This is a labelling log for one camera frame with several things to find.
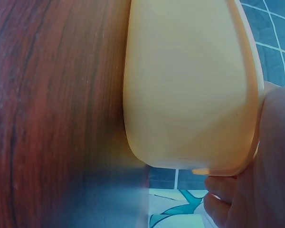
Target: wooden surface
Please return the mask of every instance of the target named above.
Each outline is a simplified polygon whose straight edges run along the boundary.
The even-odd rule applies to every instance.
[[[124,132],[130,0],[0,0],[0,228],[146,227]]]

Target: tile grout line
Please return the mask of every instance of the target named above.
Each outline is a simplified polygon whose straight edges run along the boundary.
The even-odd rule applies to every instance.
[[[249,5],[249,4],[246,4],[246,3],[242,3],[242,6],[247,6],[247,7],[253,8],[253,9],[255,9],[255,10],[262,11],[262,12],[264,12],[264,13],[269,13],[269,14],[271,14],[271,15],[275,15],[275,16],[277,16],[277,17],[282,18],[282,19],[285,20],[285,17],[283,17],[283,16],[281,16],[281,15],[279,15],[279,14],[270,12],[269,10],[261,9],[261,8],[259,8],[259,7],[252,6],[252,5]]]
[[[179,169],[175,170],[174,189],[177,189],[179,184]]]
[[[271,46],[271,45],[268,45],[268,44],[263,44],[263,43],[256,42],[256,41],[255,41],[255,43],[258,44],[259,46],[263,46],[263,47],[266,47],[266,48],[270,48],[270,49],[273,49],[273,50],[276,50],[276,51],[281,51],[281,52],[285,53],[285,50],[283,50],[283,49],[279,49],[279,48],[276,48],[274,46]]]
[[[275,24],[274,24],[274,21],[272,20],[272,16],[271,16],[271,14],[270,14],[270,12],[269,12],[269,9],[268,9],[268,6],[267,6],[265,0],[263,0],[263,2],[264,2],[264,4],[265,4],[265,7],[266,7],[266,9],[267,9],[267,12],[268,12],[268,14],[269,14],[269,18],[270,18],[270,20],[271,20],[271,23],[272,23],[272,26],[273,26],[273,29],[274,29],[274,33],[275,33],[275,38],[276,38],[276,41],[277,41],[277,45],[278,45],[278,47],[279,47],[279,49],[280,49],[280,54],[281,54],[281,58],[282,58],[282,62],[283,62],[283,67],[284,67],[284,75],[285,75],[285,61],[284,61],[283,52],[281,51],[281,46],[280,46],[279,38],[277,37],[276,26],[275,26]]]

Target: tile floor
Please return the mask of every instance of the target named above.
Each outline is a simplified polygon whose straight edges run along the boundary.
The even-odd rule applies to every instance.
[[[260,56],[264,79],[285,86],[285,0],[241,0]],[[205,177],[191,171],[150,170],[151,228],[214,228],[202,197]]]

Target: yellow plastic container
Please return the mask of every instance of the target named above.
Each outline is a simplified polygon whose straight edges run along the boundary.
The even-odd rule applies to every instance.
[[[238,0],[132,0],[123,89],[145,163],[232,176],[252,160],[264,82]]]

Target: human hand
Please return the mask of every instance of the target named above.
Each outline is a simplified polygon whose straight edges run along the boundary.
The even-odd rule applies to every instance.
[[[205,180],[204,207],[219,228],[285,228],[285,88],[266,87],[255,159],[237,177]]]

